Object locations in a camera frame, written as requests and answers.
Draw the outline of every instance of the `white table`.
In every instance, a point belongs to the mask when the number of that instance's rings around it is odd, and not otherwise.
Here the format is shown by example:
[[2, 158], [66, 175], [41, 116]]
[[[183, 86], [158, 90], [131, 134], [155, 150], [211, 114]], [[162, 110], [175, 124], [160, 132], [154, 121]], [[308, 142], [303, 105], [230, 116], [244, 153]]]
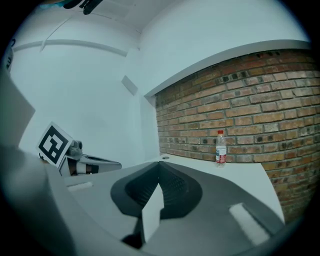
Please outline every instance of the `white table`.
[[196, 169], [225, 178], [252, 196], [263, 202], [285, 223], [285, 217], [270, 179], [260, 163], [226, 163], [223, 168], [216, 167], [212, 161], [186, 158], [171, 154], [163, 154], [146, 162], [164, 161]]

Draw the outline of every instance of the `water bottle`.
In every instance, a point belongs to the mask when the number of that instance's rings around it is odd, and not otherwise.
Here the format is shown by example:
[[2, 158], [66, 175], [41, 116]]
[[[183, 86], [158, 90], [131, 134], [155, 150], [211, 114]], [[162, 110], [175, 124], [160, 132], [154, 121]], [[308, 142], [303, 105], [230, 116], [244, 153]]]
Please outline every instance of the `water bottle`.
[[226, 164], [227, 144], [224, 137], [224, 131], [218, 130], [218, 136], [215, 143], [215, 164], [218, 168], [222, 168]]

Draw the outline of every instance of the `white ceiling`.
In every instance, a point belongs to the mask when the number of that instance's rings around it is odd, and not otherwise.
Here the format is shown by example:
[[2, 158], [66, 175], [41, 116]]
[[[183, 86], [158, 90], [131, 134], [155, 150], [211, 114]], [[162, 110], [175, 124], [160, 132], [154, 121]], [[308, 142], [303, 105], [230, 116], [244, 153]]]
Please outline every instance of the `white ceiling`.
[[141, 33], [147, 24], [172, 2], [174, 0], [103, 0], [92, 14], [112, 18]]

